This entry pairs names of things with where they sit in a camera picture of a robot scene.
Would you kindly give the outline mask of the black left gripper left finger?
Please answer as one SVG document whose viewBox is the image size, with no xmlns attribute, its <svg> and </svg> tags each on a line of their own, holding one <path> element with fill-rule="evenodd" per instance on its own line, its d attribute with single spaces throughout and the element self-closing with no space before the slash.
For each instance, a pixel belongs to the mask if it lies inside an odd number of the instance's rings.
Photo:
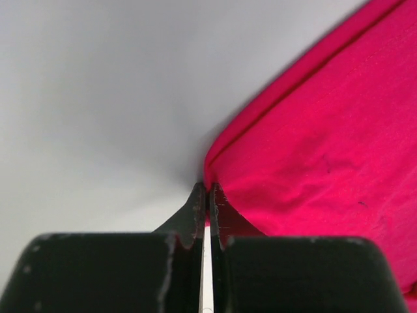
<svg viewBox="0 0 417 313">
<path fill-rule="evenodd" d="M 13 312 L 198 312 L 206 192 L 152 232 L 45 233 L 11 275 Z"/>
</svg>

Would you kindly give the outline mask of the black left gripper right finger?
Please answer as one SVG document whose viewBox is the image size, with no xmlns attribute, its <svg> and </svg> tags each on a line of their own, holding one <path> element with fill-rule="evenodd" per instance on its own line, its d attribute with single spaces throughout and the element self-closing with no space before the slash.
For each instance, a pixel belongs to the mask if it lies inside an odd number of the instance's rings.
<svg viewBox="0 0 417 313">
<path fill-rule="evenodd" d="M 215 312 L 407 312 L 379 248 L 360 237 L 268 237 L 208 195 Z"/>
</svg>

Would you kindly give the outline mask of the red t shirt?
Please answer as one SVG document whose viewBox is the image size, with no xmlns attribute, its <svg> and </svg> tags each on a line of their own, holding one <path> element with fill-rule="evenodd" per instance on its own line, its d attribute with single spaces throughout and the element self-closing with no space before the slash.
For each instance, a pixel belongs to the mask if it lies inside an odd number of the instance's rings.
<svg viewBox="0 0 417 313">
<path fill-rule="evenodd" d="M 218 136 L 207 188 L 266 235 L 353 235 L 416 311 L 416 2 L 370 1 Z"/>
</svg>

